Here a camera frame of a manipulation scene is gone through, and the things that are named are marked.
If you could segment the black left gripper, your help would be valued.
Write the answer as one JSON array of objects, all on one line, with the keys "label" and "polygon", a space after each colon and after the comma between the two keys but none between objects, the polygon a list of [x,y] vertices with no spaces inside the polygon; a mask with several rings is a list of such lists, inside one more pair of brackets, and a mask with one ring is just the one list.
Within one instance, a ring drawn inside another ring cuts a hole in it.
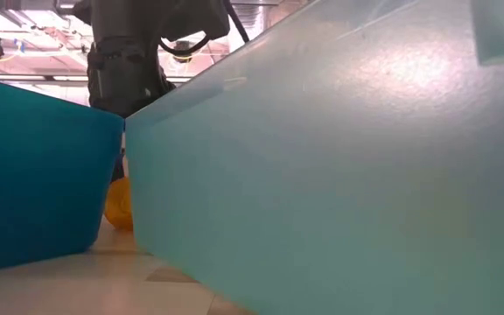
[{"label": "black left gripper", "polygon": [[[105,38],[87,55],[89,105],[127,118],[176,88],[158,58],[130,37]],[[125,177],[125,149],[116,157],[111,181]]]}]

